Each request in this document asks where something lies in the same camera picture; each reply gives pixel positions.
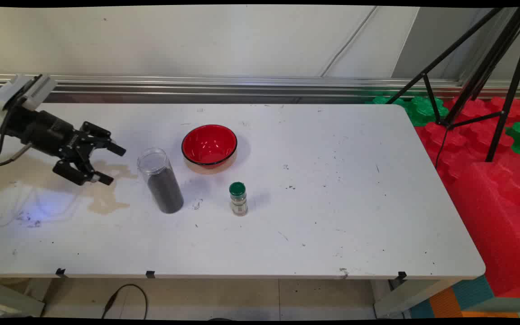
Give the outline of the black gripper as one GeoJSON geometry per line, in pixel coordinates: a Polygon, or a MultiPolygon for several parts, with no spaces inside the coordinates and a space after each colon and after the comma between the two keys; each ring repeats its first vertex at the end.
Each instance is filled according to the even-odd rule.
{"type": "Polygon", "coordinates": [[[86,182],[109,186],[114,181],[113,177],[93,167],[91,156],[85,158],[85,149],[81,148],[79,141],[118,156],[126,154],[126,149],[117,145],[111,138],[111,132],[105,128],[85,121],[76,129],[71,123],[47,111],[30,111],[21,106],[6,110],[2,135],[16,137],[23,144],[23,148],[11,157],[12,160],[19,159],[29,149],[59,157],[52,171],[79,186],[86,182]]]}

